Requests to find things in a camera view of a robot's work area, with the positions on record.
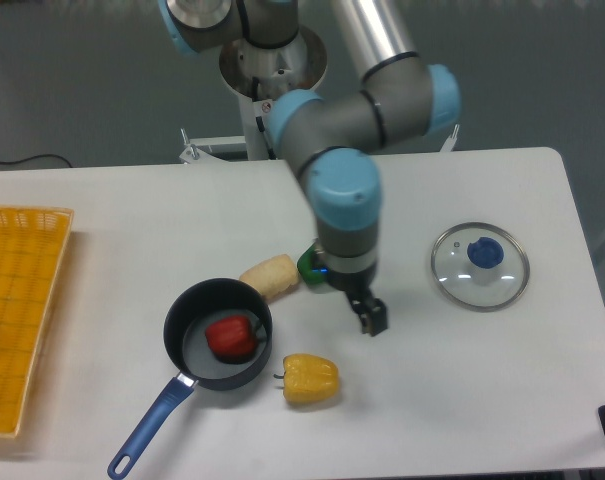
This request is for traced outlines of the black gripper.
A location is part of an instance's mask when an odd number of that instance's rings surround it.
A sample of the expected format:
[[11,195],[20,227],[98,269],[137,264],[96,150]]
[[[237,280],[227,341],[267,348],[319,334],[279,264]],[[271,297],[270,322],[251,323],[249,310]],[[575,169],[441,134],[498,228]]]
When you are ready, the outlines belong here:
[[311,247],[312,270],[321,274],[331,287],[346,294],[349,306],[360,322],[361,332],[370,336],[377,336],[388,329],[386,304],[372,297],[371,293],[377,262],[376,247],[354,257],[341,257],[328,252],[318,239]]

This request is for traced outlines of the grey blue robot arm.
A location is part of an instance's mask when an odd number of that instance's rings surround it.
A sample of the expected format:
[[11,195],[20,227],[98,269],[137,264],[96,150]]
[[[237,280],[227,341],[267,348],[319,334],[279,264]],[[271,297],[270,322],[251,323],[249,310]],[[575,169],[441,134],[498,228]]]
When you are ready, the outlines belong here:
[[219,49],[226,84],[250,102],[248,151],[287,162],[315,218],[312,265],[374,336],[387,328],[388,314],[370,289],[382,207],[370,155],[453,125],[460,90],[446,67],[421,59],[394,2],[332,7],[361,87],[327,101],[316,91],[327,68],[324,45],[300,23],[296,2],[159,3],[177,48]]

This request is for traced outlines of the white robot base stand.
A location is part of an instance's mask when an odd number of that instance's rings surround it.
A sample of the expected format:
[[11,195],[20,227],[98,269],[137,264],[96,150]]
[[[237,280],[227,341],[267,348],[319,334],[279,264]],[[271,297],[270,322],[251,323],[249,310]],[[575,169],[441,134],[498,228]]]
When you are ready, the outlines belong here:
[[306,27],[270,49],[227,41],[219,67],[238,98],[250,160],[305,162],[336,148],[374,151],[447,127],[461,111],[452,73],[423,64],[414,51],[381,60],[365,73],[358,93],[326,102],[315,91],[326,73],[326,49]]

